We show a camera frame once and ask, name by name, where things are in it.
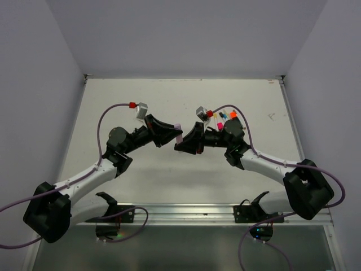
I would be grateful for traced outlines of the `white yellow marker pen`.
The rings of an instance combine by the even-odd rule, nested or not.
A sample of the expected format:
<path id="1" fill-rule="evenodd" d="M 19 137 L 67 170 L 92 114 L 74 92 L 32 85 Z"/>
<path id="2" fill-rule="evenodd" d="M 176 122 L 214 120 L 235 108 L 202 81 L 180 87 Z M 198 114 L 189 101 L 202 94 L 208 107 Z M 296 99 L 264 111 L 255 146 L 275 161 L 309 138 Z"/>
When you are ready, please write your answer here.
<path id="1" fill-rule="evenodd" d="M 214 113 L 213 117 L 214 117 L 215 128 L 216 128 L 217 131 L 219 131 L 217 114 Z"/>

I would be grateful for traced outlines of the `black pink highlighter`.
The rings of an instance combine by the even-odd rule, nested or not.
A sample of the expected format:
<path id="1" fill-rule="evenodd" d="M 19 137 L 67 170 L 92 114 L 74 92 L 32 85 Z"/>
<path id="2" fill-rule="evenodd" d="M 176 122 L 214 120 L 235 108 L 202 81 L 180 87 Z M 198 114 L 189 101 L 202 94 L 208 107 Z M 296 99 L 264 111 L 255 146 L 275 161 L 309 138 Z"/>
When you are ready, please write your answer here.
<path id="1" fill-rule="evenodd" d="M 221 122 L 217 123 L 217 128 L 218 128 L 219 131 L 222 131 L 223 123 L 221 123 Z"/>

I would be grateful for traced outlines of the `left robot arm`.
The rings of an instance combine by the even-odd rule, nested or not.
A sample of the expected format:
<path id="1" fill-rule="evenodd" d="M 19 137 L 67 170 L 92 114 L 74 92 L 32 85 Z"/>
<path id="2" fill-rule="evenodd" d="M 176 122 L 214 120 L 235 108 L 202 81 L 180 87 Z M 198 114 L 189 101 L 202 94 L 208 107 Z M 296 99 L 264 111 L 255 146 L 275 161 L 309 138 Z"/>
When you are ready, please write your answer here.
<path id="1" fill-rule="evenodd" d="M 23 221 L 45 241 L 54 243 L 78 223 L 93 218 L 106 222 L 114 220 L 117 201 L 111 196 L 101 192 L 88 201 L 83 197 L 123 174 L 133 161 L 128 153 L 150 142 L 162 147 L 182 134 L 180 125 L 163 123 L 152 115 L 147 115 L 144 123 L 132 133 L 122 127 L 113 128 L 99 161 L 85 171 L 54 185 L 48 182 L 40 184 Z"/>

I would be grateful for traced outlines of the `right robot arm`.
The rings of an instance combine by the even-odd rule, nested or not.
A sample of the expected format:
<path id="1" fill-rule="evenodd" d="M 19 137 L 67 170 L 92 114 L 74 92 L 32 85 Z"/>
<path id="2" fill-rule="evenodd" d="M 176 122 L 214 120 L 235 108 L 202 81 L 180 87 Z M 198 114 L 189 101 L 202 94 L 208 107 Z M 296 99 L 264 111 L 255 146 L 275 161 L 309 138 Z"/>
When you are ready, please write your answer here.
<path id="1" fill-rule="evenodd" d="M 294 212 L 305 220 L 312 220 L 334 197 L 333 189 L 313 161 L 305 159 L 292 166 L 288 161 L 262 158 L 253 152 L 244 136 L 238 118 L 226 121 L 220 131 L 205 129 L 203 123 L 196 122 L 174 149 L 196 155 L 202 154 L 205 147 L 224 147 L 224 156 L 231 166 L 259 173 L 284 186 L 282 191 L 261 193 L 240 210 L 255 222 L 284 212 Z"/>

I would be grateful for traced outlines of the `lilac highlighter body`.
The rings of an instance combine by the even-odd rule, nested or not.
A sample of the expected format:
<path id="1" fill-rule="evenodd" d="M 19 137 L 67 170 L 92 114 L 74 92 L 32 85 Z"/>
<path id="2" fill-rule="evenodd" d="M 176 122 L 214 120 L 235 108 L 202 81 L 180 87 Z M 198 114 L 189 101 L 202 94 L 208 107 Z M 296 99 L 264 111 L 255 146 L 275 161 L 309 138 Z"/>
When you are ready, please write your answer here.
<path id="1" fill-rule="evenodd" d="M 182 143 L 183 142 L 183 134 L 177 135 L 175 139 L 176 139 L 176 144 L 177 145 Z"/>

